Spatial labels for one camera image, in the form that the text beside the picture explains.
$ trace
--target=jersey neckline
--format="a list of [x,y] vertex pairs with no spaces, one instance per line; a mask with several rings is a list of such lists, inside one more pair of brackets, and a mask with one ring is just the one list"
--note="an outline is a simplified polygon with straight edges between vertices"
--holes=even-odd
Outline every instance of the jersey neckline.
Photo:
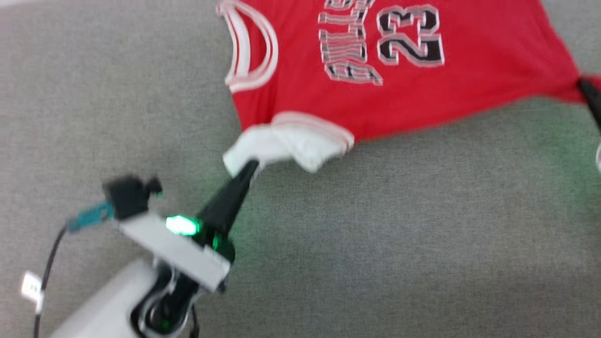
[[[232,93],[263,86],[271,79],[278,65],[279,44],[273,26],[258,10],[238,0],[220,0],[217,12],[227,23],[233,45],[231,67],[225,84]],[[265,39],[265,57],[254,70],[250,70],[251,41],[241,13],[253,21]]]

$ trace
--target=black cable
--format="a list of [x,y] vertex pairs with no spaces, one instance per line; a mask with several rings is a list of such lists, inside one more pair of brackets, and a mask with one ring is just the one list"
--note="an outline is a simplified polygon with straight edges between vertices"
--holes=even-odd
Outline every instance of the black cable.
[[[52,263],[54,262],[54,256],[56,256],[56,251],[58,249],[58,245],[61,243],[63,236],[67,233],[67,229],[69,228],[69,224],[65,224],[65,226],[61,229],[54,240],[54,245],[52,246],[52,251],[50,252],[50,256],[48,256],[48,262],[46,263],[46,270],[44,271],[44,277],[41,280],[40,287],[40,295],[44,295],[46,291],[46,285],[48,285],[48,278],[50,277],[50,270],[52,269]],[[35,314],[34,321],[34,338],[40,338],[40,321],[41,321],[41,309],[40,313]]]
[[200,337],[200,326],[198,326],[198,316],[196,314],[196,306],[192,304],[190,308],[190,312],[192,312],[192,331],[190,331],[190,338],[199,338]]

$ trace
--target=white armhole trim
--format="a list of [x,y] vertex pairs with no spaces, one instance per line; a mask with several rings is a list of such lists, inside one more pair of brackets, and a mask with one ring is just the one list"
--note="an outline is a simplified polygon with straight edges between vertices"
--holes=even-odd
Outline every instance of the white armhole trim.
[[[250,70],[251,47],[244,20],[239,11],[247,15],[259,28],[265,39],[265,57],[255,70]],[[256,9],[238,0],[220,0],[218,14],[225,17],[234,48],[232,63],[225,83],[232,93],[251,90],[266,84],[278,66],[279,45],[273,26]]]
[[244,131],[225,153],[224,164],[235,176],[250,159],[259,160],[260,169],[294,159],[315,173],[327,160],[347,153],[354,143],[355,137],[345,128],[302,112],[285,111],[271,124]]

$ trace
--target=red jersey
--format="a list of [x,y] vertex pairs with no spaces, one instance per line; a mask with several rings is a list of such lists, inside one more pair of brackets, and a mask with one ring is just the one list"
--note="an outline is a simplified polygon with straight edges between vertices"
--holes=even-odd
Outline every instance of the red jersey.
[[243,129],[232,174],[252,157],[315,171],[356,141],[523,97],[582,100],[539,0],[221,0],[218,13]]

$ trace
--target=glowing green led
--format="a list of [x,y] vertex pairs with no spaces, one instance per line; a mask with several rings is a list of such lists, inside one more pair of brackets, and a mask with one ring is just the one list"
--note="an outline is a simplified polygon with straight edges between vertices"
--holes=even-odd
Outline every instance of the glowing green led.
[[167,217],[165,226],[176,235],[192,236],[200,231],[198,220],[192,220],[181,215]]

